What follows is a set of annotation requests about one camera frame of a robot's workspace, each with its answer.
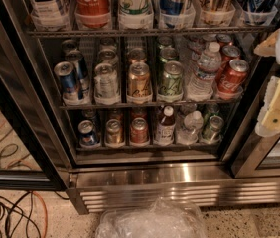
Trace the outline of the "blue redbull can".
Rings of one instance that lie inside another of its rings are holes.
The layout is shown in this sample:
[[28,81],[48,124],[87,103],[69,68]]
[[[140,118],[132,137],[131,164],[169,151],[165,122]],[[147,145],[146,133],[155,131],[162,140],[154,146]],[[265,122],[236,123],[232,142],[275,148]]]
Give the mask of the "blue redbull can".
[[79,102],[83,99],[80,85],[76,78],[75,67],[71,62],[59,62],[54,68],[54,73],[60,80],[64,99],[72,102]]
[[66,61],[71,62],[77,74],[77,79],[81,84],[83,91],[89,91],[89,75],[85,63],[84,55],[79,50],[72,50],[66,54]]

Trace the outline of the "front red coca-cola can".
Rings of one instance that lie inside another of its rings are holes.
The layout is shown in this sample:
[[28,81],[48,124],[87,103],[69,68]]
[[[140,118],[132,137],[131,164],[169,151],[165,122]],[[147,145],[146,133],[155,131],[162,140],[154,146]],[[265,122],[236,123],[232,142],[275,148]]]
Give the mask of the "front red coca-cola can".
[[217,89],[220,92],[232,94],[246,79],[249,71],[248,62],[244,59],[232,59],[221,75]]

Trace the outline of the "red coca-cola can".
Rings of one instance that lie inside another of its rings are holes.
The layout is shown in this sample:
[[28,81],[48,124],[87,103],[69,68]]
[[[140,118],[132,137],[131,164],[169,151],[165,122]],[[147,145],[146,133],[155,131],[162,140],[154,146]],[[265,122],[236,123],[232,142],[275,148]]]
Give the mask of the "red coca-cola can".
[[217,34],[216,38],[222,47],[233,44],[233,37],[229,34]]
[[244,59],[232,59],[221,75],[217,89],[220,92],[232,94],[246,79],[249,71],[248,62]]
[[219,82],[222,73],[224,72],[227,64],[233,59],[239,59],[241,50],[235,45],[225,45],[221,48],[221,66],[217,72],[215,81]]

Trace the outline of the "rear red coca-cola can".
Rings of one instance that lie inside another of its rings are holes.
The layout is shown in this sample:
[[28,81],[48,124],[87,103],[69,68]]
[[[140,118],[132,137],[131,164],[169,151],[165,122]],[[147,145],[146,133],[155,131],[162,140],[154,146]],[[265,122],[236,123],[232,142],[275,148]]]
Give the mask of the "rear red coca-cola can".
[[222,47],[233,44],[233,37],[229,34],[217,34],[216,38]]

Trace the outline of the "green can bottom shelf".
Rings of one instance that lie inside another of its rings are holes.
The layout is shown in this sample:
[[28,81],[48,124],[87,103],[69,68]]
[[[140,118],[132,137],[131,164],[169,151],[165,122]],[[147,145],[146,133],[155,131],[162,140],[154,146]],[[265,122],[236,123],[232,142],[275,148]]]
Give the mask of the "green can bottom shelf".
[[220,116],[212,115],[202,131],[202,138],[208,142],[214,142],[219,139],[224,121]]

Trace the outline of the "front green can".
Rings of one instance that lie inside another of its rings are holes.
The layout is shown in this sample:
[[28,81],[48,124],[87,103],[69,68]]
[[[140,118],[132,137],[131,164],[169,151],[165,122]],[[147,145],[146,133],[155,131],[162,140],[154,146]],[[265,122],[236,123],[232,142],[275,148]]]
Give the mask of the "front green can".
[[159,81],[158,92],[164,96],[176,96],[182,93],[183,66],[175,60],[164,64]]

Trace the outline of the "red can bottom shelf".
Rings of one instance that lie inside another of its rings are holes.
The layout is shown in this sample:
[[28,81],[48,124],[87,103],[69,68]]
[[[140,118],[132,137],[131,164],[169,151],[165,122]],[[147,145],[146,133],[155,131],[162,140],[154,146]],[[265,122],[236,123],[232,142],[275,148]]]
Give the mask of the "red can bottom shelf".
[[131,123],[130,140],[132,143],[140,144],[149,140],[148,124],[144,118],[135,118]]

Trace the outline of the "white silver can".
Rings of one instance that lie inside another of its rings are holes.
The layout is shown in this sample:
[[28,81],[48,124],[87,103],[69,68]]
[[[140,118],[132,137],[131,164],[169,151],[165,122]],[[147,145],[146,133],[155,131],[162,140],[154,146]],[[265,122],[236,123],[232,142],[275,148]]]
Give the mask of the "white silver can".
[[118,69],[118,55],[116,51],[112,49],[103,49],[98,53],[99,63],[109,63],[114,69]]
[[94,70],[95,93],[98,98],[113,98],[118,95],[117,72],[109,63],[100,63]]

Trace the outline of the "gold can bottom shelf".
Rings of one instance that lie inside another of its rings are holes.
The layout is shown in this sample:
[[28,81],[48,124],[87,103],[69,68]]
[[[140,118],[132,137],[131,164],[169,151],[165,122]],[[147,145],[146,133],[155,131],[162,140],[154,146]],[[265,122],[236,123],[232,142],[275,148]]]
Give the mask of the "gold can bottom shelf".
[[110,119],[106,123],[106,142],[120,144],[123,142],[122,126],[119,120]]

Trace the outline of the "coca-cola bottle top shelf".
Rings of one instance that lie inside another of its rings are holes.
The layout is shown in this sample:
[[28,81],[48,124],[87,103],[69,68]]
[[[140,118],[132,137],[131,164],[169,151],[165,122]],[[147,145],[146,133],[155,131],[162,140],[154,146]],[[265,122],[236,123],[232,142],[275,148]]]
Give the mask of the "coca-cola bottle top shelf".
[[107,24],[105,16],[109,13],[109,0],[76,0],[77,12],[82,16],[82,23],[92,29]]

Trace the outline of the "blue pepsi can bottom shelf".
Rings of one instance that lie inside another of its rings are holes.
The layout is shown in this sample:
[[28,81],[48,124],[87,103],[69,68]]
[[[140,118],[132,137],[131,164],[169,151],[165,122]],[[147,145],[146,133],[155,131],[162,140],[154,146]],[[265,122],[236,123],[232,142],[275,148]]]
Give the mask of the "blue pepsi can bottom shelf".
[[99,142],[94,124],[90,120],[83,120],[78,124],[79,143],[86,146],[93,146]]

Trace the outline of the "rear redbull can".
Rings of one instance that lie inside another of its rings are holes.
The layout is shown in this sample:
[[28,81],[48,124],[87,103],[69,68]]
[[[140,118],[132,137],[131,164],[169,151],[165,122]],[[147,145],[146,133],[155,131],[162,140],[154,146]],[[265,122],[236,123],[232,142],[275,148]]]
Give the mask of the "rear redbull can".
[[68,52],[72,50],[77,49],[77,41],[73,39],[67,39],[62,41],[61,43],[61,49],[64,54],[67,54]]

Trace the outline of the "front clear water bottle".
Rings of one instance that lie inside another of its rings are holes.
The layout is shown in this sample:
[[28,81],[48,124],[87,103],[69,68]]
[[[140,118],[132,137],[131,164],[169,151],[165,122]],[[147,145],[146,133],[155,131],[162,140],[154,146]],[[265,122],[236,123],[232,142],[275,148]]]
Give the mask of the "front clear water bottle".
[[193,74],[187,85],[190,95],[207,95],[212,91],[212,85],[221,67],[220,44],[210,42],[202,51],[193,65]]

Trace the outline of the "dark juice bottle white cap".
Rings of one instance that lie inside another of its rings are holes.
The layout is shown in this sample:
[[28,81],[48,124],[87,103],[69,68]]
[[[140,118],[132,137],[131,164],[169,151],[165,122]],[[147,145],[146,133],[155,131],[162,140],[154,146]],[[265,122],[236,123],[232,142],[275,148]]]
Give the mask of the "dark juice bottle white cap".
[[158,114],[155,132],[155,141],[158,145],[165,146],[173,142],[175,124],[174,108],[165,106]]

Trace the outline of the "clear plastic bag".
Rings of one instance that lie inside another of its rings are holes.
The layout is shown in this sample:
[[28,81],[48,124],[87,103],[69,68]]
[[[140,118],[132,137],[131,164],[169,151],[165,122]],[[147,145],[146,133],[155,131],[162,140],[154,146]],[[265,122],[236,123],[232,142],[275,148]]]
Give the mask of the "clear plastic bag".
[[95,238],[208,238],[200,209],[165,198],[139,209],[109,210]]

